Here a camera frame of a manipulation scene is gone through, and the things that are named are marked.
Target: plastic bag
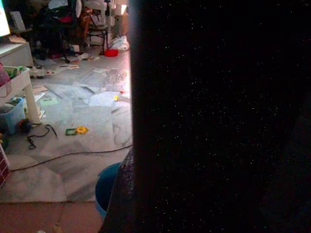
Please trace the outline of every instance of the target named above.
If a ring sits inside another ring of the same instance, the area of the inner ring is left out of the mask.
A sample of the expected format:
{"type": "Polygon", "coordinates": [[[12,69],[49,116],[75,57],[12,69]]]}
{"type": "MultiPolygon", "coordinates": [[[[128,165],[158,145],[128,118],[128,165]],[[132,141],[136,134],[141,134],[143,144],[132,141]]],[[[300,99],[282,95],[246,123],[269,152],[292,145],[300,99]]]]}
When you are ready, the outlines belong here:
{"type": "Polygon", "coordinates": [[[111,41],[110,49],[126,51],[130,48],[130,44],[127,42],[126,36],[117,37],[111,41]]]}

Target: monitor screen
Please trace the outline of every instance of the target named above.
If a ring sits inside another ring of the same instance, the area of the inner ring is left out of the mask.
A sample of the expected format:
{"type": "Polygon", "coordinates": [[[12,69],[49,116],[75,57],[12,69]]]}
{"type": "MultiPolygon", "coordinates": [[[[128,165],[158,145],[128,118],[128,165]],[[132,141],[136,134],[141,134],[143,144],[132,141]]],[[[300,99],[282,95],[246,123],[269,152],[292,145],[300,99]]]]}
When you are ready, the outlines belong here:
{"type": "Polygon", "coordinates": [[[6,20],[2,0],[0,0],[0,36],[10,34],[8,21],[6,20]]]}

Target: small toy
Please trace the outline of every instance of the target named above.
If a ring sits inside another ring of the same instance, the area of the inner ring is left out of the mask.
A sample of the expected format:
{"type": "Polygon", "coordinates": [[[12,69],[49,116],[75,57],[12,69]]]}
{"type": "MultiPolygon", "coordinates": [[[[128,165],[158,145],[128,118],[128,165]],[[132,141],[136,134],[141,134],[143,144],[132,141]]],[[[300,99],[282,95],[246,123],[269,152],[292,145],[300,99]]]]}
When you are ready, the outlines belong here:
{"type": "Polygon", "coordinates": [[[72,136],[76,134],[77,134],[76,129],[66,129],[66,133],[65,133],[66,136],[72,136]]]}
{"type": "Polygon", "coordinates": [[[87,131],[88,131],[88,128],[84,126],[79,126],[78,128],[76,128],[76,133],[79,133],[79,134],[85,134],[87,131]]]}
{"type": "Polygon", "coordinates": [[[29,75],[31,78],[43,79],[47,74],[44,67],[28,67],[30,69],[29,75]]]}

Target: white table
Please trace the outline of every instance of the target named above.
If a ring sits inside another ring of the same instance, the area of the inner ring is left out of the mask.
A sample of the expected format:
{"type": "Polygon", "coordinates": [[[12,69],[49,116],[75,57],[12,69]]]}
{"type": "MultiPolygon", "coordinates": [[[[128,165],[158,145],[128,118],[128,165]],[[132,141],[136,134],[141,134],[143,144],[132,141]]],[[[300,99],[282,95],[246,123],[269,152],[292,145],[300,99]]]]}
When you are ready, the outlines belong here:
{"type": "Polygon", "coordinates": [[[29,43],[0,43],[0,62],[4,66],[33,66],[34,62],[29,43]]]}
{"type": "MultiPolygon", "coordinates": [[[[11,80],[12,91],[5,98],[0,98],[0,106],[3,106],[12,97],[17,95],[21,90],[25,90],[25,96],[27,101],[28,119],[31,123],[40,124],[41,120],[38,114],[37,106],[35,104],[35,98],[33,93],[33,88],[31,86],[29,69],[27,68],[20,75],[16,76],[11,80]]],[[[6,86],[0,87],[1,96],[5,96],[2,93],[6,93],[6,86]]]]}

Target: marble floor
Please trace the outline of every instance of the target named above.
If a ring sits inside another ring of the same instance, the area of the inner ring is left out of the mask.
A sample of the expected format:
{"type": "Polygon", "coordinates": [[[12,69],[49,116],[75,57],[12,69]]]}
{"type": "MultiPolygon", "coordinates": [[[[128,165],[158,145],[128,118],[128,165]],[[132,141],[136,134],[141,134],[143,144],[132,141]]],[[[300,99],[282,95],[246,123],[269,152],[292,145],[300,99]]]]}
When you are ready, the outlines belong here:
{"type": "Polygon", "coordinates": [[[129,51],[117,57],[100,56],[96,61],[81,61],[79,68],[57,73],[61,59],[46,66],[54,75],[32,79],[33,87],[48,90],[36,103],[45,110],[42,125],[30,134],[41,135],[45,124],[53,126],[58,138],[50,132],[34,138],[36,149],[29,150],[27,138],[17,133],[9,138],[6,150],[10,169],[23,169],[68,155],[32,168],[13,171],[0,189],[0,202],[94,201],[97,175],[105,167],[120,162],[132,144],[129,51]],[[42,106],[41,100],[54,98],[57,104],[42,106]],[[67,128],[85,126],[86,134],[66,136],[67,128]],[[127,147],[115,152],[103,152],[127,147]]]}

